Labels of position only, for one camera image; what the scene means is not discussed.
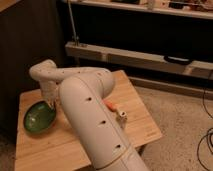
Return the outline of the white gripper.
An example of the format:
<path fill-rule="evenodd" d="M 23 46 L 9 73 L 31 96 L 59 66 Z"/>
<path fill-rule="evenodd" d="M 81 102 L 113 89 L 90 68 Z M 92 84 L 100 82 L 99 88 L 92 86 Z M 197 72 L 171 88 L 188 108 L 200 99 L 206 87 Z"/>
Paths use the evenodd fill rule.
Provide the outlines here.
<path fill-rule="evenodd" d="M 42 97 L 51 109 L 55 109 L 55 100 L 58 98 L 58 85 L 54 81 L 40 83 Z"/>

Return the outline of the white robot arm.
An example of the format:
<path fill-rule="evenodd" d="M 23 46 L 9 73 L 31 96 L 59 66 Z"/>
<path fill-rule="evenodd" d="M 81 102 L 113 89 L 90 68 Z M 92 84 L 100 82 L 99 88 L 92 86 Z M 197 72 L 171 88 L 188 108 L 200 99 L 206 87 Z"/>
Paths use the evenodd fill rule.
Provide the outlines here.
<path fill-rule="evenodd" d="M 45 60 L 29 69 L 46 100 L 58 99 L 96 171 L 149 171 L 103 99 L 115 86 L 111 71 L 59 68 Z"/>

